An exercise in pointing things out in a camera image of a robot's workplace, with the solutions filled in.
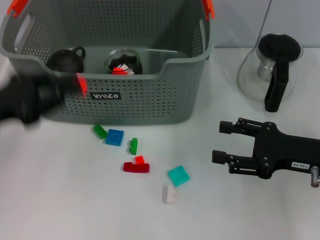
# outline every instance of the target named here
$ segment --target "orange basket handle clip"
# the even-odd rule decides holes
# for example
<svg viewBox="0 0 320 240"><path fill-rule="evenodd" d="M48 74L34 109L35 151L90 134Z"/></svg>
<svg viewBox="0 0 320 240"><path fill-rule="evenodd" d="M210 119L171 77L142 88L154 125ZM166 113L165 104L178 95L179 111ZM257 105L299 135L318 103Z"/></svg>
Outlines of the orange basket handle clip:
<svg viewBox="0 0 320 240"><path fill-rule="evenodd" d="M6 11L6 14L10 15L11 11L14 10L15 13L13 14L13 16L16 19L25 9L28 2L29 0L13 0L8 10Z"/></svg>
<svg viewBox="0 0 320 240"><path fill-rule="evenodd" d="M202 4L204 7L204 12L206 15L206 21L209 22L209 13L211 13L211 18L214 19L216 17L214 4L212 3L212 0L202 0Z"/></svg>

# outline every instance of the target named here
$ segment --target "black kettle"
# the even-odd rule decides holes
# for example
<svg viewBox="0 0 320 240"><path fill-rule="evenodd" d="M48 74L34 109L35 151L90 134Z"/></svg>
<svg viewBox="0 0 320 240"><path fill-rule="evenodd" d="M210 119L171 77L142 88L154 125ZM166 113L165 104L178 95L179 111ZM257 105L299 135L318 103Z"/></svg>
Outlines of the black kettle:
<svg viewBox="0 0 320 240"><path fill-rule="evenodd" d="M79 50L82 51L81 56L77 54ZM86 51L82 46L78 46L73 50L63 49L55 52L46 65L48 68L58 72L83 73L85 57Z"/></svg>

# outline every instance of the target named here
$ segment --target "blurry black object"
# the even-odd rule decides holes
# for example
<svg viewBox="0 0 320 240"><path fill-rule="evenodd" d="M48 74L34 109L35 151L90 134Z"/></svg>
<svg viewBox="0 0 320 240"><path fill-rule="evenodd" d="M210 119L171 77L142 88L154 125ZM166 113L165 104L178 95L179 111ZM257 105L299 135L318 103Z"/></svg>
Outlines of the blurry black object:
<svg viewBox="0 0 320 240"><path fill-rule="evenodd" d="M79 50L82 51L81 56L77 54ZM78 46L73 50L63 49L55 52L46 65L48 68L58 72L83 73L85 57L86 51L82 46Z"/></svg>
<svg viewBox="0 0 320 240"><path fill-rule="evenodd" d="M0 121L18 118L25 124L36 122L40 115L64 102L65 93L80 92L75 74L57 78L50 75L13 76L0 90Z"/></svg>

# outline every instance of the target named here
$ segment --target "coffee pot lid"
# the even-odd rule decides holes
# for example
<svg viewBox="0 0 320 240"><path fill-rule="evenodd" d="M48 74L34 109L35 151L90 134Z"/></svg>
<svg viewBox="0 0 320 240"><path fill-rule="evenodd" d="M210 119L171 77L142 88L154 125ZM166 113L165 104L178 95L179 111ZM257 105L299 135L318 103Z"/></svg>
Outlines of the coffee pot lid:
<svg viewBox="0 0 320 240"><path fill-rule="evenodd" d="M258 50L273 62L279 57L285 57L291 63L299 59L302 47L294 38L286 34L267 34L260 39Z"/></svg>

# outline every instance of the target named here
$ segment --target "gray plastic basket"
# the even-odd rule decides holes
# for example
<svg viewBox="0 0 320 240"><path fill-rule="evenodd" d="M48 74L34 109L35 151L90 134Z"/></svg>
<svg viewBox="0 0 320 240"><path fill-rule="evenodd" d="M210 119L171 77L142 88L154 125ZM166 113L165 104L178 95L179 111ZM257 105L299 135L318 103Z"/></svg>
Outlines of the gray plastic basket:
<svg viewBox="0 0 320 240"><path fill-rule="evenodd" d="M204 64L214 45L209 2L28 0L21 13L12 10L4 18L0 53L19 73L61 76L65 73L46 67L51 54L85 48L82 76L89 93L67 95L65 105L50 119L110 125L179 123L193 112ZM123 47L139 52L144 75L106 74L107 55Z"/></svg>

